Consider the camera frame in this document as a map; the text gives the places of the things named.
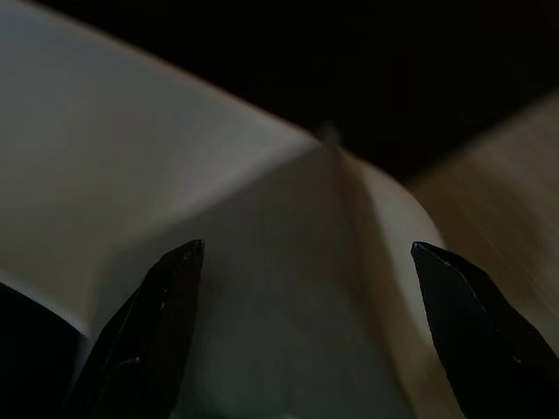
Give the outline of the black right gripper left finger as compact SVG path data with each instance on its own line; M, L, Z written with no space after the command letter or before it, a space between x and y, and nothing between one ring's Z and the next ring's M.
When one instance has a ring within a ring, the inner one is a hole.
M63 418L167 418L176 405L197 312L204 242L164 254L106 323Z

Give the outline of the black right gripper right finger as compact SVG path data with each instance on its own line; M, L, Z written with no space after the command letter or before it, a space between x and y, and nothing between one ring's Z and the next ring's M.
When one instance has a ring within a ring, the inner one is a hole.
M556 418L558 357L490 277L426 242L411 246L431 337L467 418Z

